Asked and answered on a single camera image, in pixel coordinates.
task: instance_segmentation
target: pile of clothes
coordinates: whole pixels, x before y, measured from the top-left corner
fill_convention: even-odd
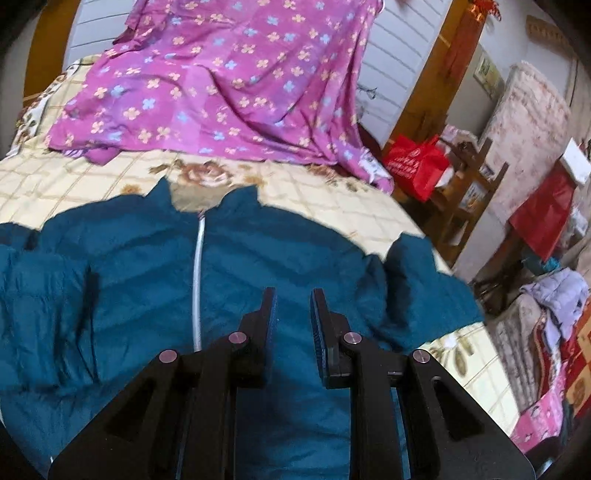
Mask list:
[[[499,349],[520,417],[511,439],[529,452],[552,437],[566,441],[573,408],[566,401],[570,344],[589,286],[569,268],[521,287],[521,296],[487,327]]]

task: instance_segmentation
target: bed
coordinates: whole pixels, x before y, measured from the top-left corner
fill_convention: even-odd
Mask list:
[[[172,151],[124,151],[105,166],[49,151],[44,143],[63,106],[82,88],[99,56],[85,57],[26,110],[7,158],[0,161],[0,222],[40,228],[68,209],[121,194],[146,194],[162,177],[202,187],[256,185],[259,201],[297,212],[384,257],[402,232],[423,236],[388,195],[326,166],[253,163]],[[441,271],[449,272],[437,256]],[[481,323],[423,345],[508,434],[518,409],[499,356]]]

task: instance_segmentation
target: screw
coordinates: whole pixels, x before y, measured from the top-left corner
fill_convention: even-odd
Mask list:
[[[246,342],[247,338],[246,333],[242,332],[233,332],[228,336],[230,343],[234,343],[235,345]]]
[[[413,352],[413,358],[420,364],[426,364],[431,359],[431,355],[425,350],[415,350]]]
[[[174,350],[165,350],[158,355],[158,359],[164,364],[171,364],[177,359],[177,352]]]
[[[351,345],[357,345],[361,341],[361,335],[357,332],[348,332],[345,333],[345,342],[350,343]]]

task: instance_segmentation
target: red decoration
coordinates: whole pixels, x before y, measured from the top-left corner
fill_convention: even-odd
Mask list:
[[[480,13],[492,15],[499,22],[502,20],[501,12],[499,11],[499,4],[495,0],[473,0],[474,5],[478,8]]]
[[[495,0],[473,0],[460,19],[456,35],[443,60],[443,74],[458,85],[476,51],[488,14],[501,20],[499,5]]]

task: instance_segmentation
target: white wooden panel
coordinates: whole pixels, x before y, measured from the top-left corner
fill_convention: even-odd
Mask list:
[[[72,47],[119,37],[125,31],[126,19],[127,15],[118,15],[76,25]]]
[[[412,93],[452,0],[384,0],[359,72],[359,82],[377,88],[362,123],[382,145]]]
[[[388,141],[390,133],[392,133],[392,126],[390,125],[390,122],[384,122],[369,112],[363,116],[361,119],[361,124],[368,132],[372,134],[372,136],[382,147]]]
[[[415,71],[401,63],[381,45],[368,44],[363,61],[394,78],[402,87],[409,88],[413,85]]]
[[[86,57],[87,55],[94,55],[96,53],[103,53],[113,46],[112,40],[103,40],[94,43],[87,43],[85,45],[78,45],[70,48],[66,53],[66,63],[71,65],[78,59]]]
[[[400,63],[406,65],[412,71],[416,71],[416,68],[421,64],[422,58],[419,53],[378,25],[371,29],[369,41],[374,45],[387,49]]]
[[[403,2],[399,2],[398,0],[384,1],[386,3],[386,8],[384,11],[388,11],[392,15],[396,15],[414,31],[423,35],[425,39],[429,40],[431,38],[433,34],[433,25],[431,25],[424,17],[416,13],[411,8],[407,7]]]
[[[439,22],[441,14],[437,12],[425,0],[407,0],[401,3],[402,8],[409,8],[423,17],[432,27],[435,27]]]
[[[383,28],[386,32],[390,33],[393,37],[398,38],[406,45],[414,47],[414,49],[423,55],[429,48],[429,42],[425,36],[416,32],[402,19],[398,18],[392,12],[384,10],[375,20],[375,25],[379,28]]]
[[[79,23],[84,23],[97,18],[127,15],[131,12],[135,0],[95,0],[85,2],[80,10]]]
[[[406,102],[407,89],[383,74],[377,67],[363,63],[359,71],[359,83],[374,89],[380,96],[388,99],[393,105],[403,106]]]
[[[429,4],[432,9],[434,9],[437,13],[445,14],[447,13],[447,3],[443,0],[423,0],[425,3]]]

